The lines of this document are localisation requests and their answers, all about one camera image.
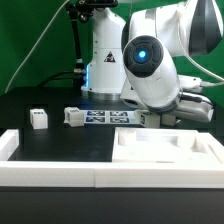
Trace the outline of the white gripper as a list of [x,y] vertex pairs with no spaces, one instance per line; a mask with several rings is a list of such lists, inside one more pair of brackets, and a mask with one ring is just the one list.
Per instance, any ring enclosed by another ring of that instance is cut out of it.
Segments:
[[[179,106],[174,111],[169,112],[169,115],[199,122],[210,122],[213,116],[214,106],[207,97],[201,95],[202,79],[179,75],[179,80],[183,94]],[[121,92],[121,99],[127,106],[135,109],[147,109],[128,79],[125,80]]]

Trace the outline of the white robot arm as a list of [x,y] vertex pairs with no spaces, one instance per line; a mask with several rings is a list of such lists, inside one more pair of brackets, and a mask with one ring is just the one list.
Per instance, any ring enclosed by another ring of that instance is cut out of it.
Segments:
[[186,0],[145,9],[128,20],[107,6],[93,16],[93,58],[82,87],[98,99],[163,115],[208,122],[211,101],[200,94],[199,78],[179,75],[173,59],[210,53],[223,37],[215,0]]

